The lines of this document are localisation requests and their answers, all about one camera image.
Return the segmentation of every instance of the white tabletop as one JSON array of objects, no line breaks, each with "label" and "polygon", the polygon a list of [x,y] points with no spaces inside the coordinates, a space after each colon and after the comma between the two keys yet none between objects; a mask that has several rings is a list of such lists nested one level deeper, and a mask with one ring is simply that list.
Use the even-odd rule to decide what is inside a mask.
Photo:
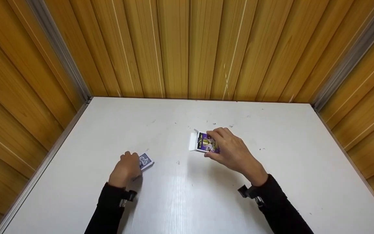
[{"label": "white tabletop", "polygon": [[6,229],[84,233],[100,191],[126,150],[156,162],[132,188],[120,232],[271,233],[249,185],[203,153],[193,129],[230,127],[271,173],[312,230],[373,233],[374,197],[308,104],[96,97]]}]

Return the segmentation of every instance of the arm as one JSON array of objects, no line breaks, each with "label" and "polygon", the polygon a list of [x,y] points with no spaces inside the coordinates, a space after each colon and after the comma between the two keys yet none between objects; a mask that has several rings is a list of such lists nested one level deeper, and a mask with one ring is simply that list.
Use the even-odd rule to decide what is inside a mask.
[{"label": "arm", "polygon": [[258,202],[259,210],[275,234],[289,233],[290,230],[295,233],[313,233],[272,175],[268,175],[267,181],[256,187],[254,193],[261,199]]},{"label": "arm", "polygon": [[141,175],[137,153],[126,151],[120,156],[99,196],[98,206],[90,219],[85,234],[116,234],[124,211],[125,188],[132,178]]},{"label": "arm", "polygon": [[220,154],[208,152],[209,157],[229,169],[243,174],[252,184],[252,197],[259,197],[258,206],[272,231],[282,233],[313,233],[272,175],[254,158],[239,137],[227,128],[208,131],[220,147]]}]

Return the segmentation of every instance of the blue card deck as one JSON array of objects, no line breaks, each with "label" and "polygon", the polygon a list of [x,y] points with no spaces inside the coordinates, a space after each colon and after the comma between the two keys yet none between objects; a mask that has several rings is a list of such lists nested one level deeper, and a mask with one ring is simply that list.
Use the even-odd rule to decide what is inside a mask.
[{"label": "blue card deck", "polygon": [[152,161],[146,153],[143,153],[139,156],[139,168],[141,169],[141,171],[144,171],[153,164],[154,161]]}]

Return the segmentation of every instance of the hand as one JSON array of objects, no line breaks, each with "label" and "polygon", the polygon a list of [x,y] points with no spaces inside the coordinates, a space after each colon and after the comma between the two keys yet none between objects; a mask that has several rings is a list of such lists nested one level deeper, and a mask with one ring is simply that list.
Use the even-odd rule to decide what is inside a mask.
[{"label": "hand", "polygon": [[266,182],[268,174],[261,163],[252,156],[242,139],[233,135],[228,128],[222,127],[208,131],[207,134],[216,140],[220,154],[207,152],[205,157],[241,173],[254,186],[261,186]]},{"label": "hand", "polygon": [[139,169],[138,154],[131,154],[126,151],[125,154],[120,156],[120,161],[110,174],[108,184],[118,188],[125,188],[131,179],[139,175],[141,175],[141,169]]}]

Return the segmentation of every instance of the forearm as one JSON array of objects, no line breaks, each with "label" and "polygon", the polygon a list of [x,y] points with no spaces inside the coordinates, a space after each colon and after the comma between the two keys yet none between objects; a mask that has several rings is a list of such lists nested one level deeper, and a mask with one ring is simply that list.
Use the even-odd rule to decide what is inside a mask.
[{"label": "forearm", "polygon": [[98,205],[90,219],[85,234],[116,234],[124,207],[119,207],[123,199],[123,188],[105,184],[99,196]]},{"label": "forearm", "polygon": [[269,175],[263,185],[257,187],[255,195],[261,199],[258,202],[259,209],[275,234],[313,233],[272,175]]}]

